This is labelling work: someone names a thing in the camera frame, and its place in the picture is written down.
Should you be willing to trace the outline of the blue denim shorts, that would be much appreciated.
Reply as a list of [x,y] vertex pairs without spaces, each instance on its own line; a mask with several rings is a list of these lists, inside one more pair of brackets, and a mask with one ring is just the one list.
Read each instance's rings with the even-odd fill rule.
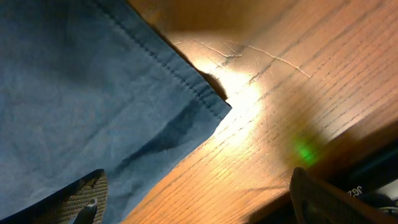
[[2,1],[1,217],[103,169],[119,223],[230,109],[125,1]]

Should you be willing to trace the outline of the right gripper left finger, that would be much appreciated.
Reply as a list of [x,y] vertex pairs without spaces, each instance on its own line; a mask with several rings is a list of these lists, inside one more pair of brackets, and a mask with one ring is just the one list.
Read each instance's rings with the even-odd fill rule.
[[1,223],[98,224],[103,221],[108,181],[96,169],[45,199],[1,220]]

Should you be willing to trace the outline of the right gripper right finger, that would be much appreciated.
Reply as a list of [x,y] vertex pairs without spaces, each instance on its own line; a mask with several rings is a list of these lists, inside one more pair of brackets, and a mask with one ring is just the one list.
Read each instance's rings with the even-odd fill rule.
[[290,197],[299,223],[388,224],[397,219],[296,167]]

